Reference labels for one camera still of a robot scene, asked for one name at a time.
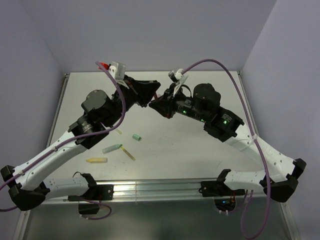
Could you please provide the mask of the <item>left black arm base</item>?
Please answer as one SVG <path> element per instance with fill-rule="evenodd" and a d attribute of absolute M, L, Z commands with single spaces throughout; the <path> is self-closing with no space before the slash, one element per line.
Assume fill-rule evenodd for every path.
<path fill-rule="evenodd" d="M 67 201 L 78 202 L 78 213 L 82 218 L 91 221 L 102 220 L 109 217 L 113 211 L 108 204 L 104 203 L 104 201 L 111 201 L 113 194 L 113 184 L 98 184 L 81 196 L 68 196 Z M 106 209 L 107 214 L 96 216 L 102 209 Z"/>

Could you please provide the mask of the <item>green pen cap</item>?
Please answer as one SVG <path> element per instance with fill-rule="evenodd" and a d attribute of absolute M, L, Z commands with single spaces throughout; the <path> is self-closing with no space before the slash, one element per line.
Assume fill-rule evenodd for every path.
<path fill-rule="evenodd" d="M 132 138 L 133 138 L 134 140 L 136 140 L 136 141 L 140 141 L 140 140 L 142 139 L 142 137 L 139 136 L 138 134 L 133 134 L 133 135 L 132 135 Z"/>

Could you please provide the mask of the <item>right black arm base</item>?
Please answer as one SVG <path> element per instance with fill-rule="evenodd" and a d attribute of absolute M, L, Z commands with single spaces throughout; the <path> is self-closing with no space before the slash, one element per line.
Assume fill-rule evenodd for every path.
<path fill-rule="evenodd" d="M 212 180 L 201 181 L 198 192 L 202 197 L 221 197 L 215 200 L 215 206 L 221 211 L 231 211 L 236 208 L 236 197 L 244 196 L 246 191 L 244 189 L 231 190 L 224 183 Z"/>

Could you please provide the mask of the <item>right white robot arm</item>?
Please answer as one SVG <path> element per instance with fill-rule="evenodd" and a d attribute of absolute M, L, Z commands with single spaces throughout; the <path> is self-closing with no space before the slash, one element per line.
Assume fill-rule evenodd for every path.
<path fill-rule="evenodd" d="M 198 84 L 190 97 L 181 90 L 174 92 L 171 86 L 157 100 L 151 101 L 149 107 L 168 119 L 178 113 L 202 122 L 210 136 L 237 149 L 256 164 L 262 165 L 265 160 L 268 173 L 224 169 L 216 180 L 203 181 L 199 189 L 203 197 L 242 196 L 246 190 L 267 194 L 267 178 L 270 178 L 271 199 L 285 203 L 295 192 L 306 162 L 287 157 L 259 136 L 251 136 L 244 121 L 221 107 L 220 100 L 220 93 L 210 83 Z"/>

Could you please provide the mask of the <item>green highlighter pen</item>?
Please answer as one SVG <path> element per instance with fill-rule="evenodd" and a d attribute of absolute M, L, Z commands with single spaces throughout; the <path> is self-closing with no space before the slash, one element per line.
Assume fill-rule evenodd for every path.
<path fill-rule="evenodd" d="M 112 151 L 118 150 L 121 146 L 122 146 L 122 144 L 114 144 L 114 145 L 108 146 L 106 148 L 103 148 L 101 151 L 103 154 L 107 154 Z"/>

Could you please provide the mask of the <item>yellow highlighter pen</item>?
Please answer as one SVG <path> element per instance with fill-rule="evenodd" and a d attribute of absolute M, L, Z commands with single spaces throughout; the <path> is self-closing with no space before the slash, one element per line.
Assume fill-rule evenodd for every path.
<path fill-rule="evenodd" d="M 95 157 L 95 158 L 87 159 L 86 162 L 91 164 L 102 164 L 102 163 L 107 163 L 108 159 L 106 157 Z"/>

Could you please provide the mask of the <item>aluminium front rail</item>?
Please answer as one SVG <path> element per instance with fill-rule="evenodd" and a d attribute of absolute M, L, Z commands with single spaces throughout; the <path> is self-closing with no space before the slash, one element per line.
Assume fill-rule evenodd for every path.
<path fill-rule="evenodd" d="M 82 196 L 97 185 L 112 184 L 115 202 L 148 202 L 169 200 L 198 200 L 202 195 L 198 192 L 202 181 L 218 181 L 216 178 L 207 179 L 164 179 L 138 181 L 95 181 L 91 176 L 76 176 L 67 179 L 48 178 L 34 190 L 20 189 L 20 200 L 16 203 L 21 210 L 33 209 L 45 201 L 64 199 L 68 196 Z M 251 190 L 252 186 L 229 187 L 231 190 Z"/>

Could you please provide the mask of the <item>yellow thin pen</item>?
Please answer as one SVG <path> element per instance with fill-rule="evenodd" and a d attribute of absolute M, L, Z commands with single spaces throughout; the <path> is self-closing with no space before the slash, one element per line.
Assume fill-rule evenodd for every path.
<path fill-rule="evenodd" d="M 131 155 L 123 146 L 121 146 L 120 148 L 123 150 L 123 152 L 124 152 L 130 159 L 132 159 L 133 161 L 136 160 L 135 157 L 134 157 L 133 155 Z"/>

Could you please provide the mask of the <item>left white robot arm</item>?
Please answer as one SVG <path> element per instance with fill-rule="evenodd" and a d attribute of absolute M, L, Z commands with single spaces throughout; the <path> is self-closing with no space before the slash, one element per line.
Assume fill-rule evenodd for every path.
<path fill-rule="evenodd" d="M 65 179 L 50 178 L 50 174 L 98 144 L 134 104 L 146 107 L 160 86 L 156 80 L 125 76 L 124 85 L 119 86 L 121 92 L 112 96 L 100 89 L 91 91 L 81 104 L 83 115 L 56 142 L 24 164 L 6 165 L 0 170 L 15 207 L 28 211 L 45 200 L 64 196 L 77 201 L 95 198 L 99 188 L 91 174 Z"/>

